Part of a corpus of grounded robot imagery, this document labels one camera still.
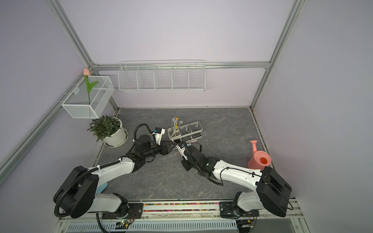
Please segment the yellow toothbrush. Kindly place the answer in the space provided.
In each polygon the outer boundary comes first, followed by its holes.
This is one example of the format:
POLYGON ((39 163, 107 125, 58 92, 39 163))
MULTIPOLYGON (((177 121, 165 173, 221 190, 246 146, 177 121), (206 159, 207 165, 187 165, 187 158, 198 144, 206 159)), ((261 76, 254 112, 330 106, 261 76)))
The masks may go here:
POLYGON ((175 124, 174 124, 174 130, 175 131, 177 130, 177 127, 178 127, 178 121, 179 121, 179 119, 176 117, 175 118, 175 124))

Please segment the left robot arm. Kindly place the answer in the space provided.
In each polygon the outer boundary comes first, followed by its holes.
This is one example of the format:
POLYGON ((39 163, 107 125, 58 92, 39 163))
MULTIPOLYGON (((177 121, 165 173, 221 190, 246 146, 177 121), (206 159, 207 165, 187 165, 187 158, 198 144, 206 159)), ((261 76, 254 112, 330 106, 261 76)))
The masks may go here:
POLYGON ((97 190, 104 183, 122 175, 133 173, 158 154, 167 155, 177 143, 162 139, 166 130, 156 127, 147 135, 137 136, 128 152, 104 165, 92 168, 75 167, 53 197, 54 215, 79 218, 86 213, 108 212, 116 218, 126 218, 130 212, 128 201, 118 193, 102 194, 97 190))

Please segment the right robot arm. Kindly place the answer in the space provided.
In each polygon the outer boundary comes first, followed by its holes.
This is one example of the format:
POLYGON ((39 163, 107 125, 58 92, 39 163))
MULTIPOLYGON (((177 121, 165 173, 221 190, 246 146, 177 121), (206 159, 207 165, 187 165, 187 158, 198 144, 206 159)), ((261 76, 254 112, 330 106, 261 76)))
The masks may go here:
POLYGON ((183 156, 185 170, 197 170, 198 175, 223 186, 225 181, 241 185, 249 192, 237 192, 229 207, 221 207, 222 218, 240 218, 254 210, 265 209, 285 217, 290 204, 291 186, 271 167, 253 170, 229 164, 216 157, 205 157, 201 150, 185 142, 177 145, 183 156))

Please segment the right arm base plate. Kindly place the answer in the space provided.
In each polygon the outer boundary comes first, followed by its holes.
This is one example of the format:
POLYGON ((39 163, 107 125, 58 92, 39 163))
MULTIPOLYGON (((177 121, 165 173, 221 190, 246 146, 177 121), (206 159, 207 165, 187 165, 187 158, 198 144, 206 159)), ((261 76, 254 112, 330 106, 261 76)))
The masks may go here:
POLYGON ((246 212, 233 205, 233 202, 219 202, 220 217, 227 219, 238 219, 240 217, 258 217, 259 211, 257 209, 246 212))

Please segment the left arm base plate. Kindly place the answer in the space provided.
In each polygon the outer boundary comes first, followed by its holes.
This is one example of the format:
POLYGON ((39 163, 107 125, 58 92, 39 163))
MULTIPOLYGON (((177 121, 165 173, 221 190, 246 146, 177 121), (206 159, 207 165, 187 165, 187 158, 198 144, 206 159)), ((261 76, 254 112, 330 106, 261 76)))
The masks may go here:
POLYGON ((140 219, 143 213, 143 203, 123 204, 113 213, 103 212, 102 219, 140 219))

